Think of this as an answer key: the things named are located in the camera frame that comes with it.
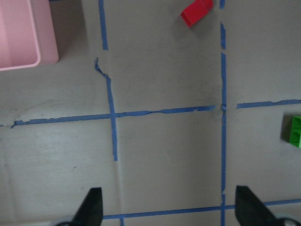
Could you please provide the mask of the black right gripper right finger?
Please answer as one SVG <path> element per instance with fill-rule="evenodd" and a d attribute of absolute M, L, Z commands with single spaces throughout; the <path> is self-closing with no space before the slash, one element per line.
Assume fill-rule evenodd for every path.
<path fill-rule="evenodd" d="M 247 186 L 237 186 L 235 216 L 241 226 L 280 226 L 281 220 Z"/>

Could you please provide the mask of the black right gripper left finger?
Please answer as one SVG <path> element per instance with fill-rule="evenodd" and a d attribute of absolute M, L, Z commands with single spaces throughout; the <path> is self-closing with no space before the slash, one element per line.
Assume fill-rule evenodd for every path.
<path fill-rule="evenodd" d="M 103 220 L 103 196 L 100 187 L 91 188 L 75 216 L 71 226 L 100 226 Z"/>

